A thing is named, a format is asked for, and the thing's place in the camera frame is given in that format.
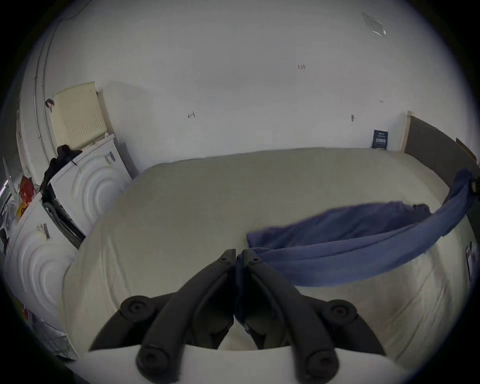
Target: red object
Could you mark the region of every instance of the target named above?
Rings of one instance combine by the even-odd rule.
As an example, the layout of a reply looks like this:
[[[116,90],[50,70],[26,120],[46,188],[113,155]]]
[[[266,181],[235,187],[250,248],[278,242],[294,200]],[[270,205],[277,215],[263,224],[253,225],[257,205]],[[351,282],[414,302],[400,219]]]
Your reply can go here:
[[[22,200],[26,206],[30,204],[35,196],[33,183],[25,176],[22,176],[22,181],[20,182],[20,195],[22,196]]]

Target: black label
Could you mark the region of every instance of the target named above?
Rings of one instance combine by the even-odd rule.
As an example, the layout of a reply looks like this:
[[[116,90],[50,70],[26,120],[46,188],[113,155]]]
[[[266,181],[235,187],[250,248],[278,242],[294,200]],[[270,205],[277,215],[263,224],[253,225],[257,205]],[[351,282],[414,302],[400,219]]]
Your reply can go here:
[[[373,143],[372,148],[387,149],[388,132],[385,131],[373,131]]]

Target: black plastic bracket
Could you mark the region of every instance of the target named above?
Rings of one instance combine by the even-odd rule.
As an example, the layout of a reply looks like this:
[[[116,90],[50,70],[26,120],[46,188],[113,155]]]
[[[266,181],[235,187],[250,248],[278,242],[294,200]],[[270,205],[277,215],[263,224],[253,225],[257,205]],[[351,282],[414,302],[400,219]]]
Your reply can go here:
[[[127,298],[90,350],[141,344],[141,374],[171,383],[179,377],[183,346],[218,348],[239,308],[235,316],[259,349],[292,345],[301,383],[335,376],[335,348],[385,355],[354,305],[301,295],[251,250],[237,260],[235,250],[226,251],[176,293]]]
[[[228,275],[233,274],[235,257],[235,250],[225,251],[175,293],[153,320],[136,359],[145,378],[154,383],[178,380],[185,335],[192,328],[193,318],[199,318],[198,308],[205,303],[204,298],[224,283],[233,283]],[[233,306],[228,315],[233,319]]]
[[[327,383],[339,368],[335,346],[319,316],[289,281],[267,266],[251,250],[242,252],[244,275],[265,294],[286,324],[293,346],[297,379],[301,383]]]

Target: wire rack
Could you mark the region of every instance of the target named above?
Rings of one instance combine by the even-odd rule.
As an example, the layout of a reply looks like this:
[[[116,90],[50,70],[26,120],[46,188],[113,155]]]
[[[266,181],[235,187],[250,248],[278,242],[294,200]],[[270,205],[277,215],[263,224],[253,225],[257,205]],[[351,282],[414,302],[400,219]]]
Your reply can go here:
[[[56,328],[40,320],[33,313],[29,313],[29,325],[43,346],[55,356],[76,360],[78,357],[72,350],[67,336]]]

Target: white fabric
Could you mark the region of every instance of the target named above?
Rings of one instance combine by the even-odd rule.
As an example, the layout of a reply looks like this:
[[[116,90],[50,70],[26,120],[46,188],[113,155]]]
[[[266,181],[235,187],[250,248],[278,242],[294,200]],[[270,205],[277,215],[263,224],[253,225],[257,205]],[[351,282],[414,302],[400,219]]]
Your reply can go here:
[[[248,231],[287,225],[326,209],[401,200],[434,212],[448,187],[413,157],[373,149],[298,149],[186,160],[136,180],[84,241],[64,279],[59,316],[75,351],[132,295],[177,291]],[[389,273],[329,288],[299,288],[351,301],[387,355],[416,368],[446,336],[468,292],[465,218],[426,254]],[[222,348],[254,348],[238,326]]]

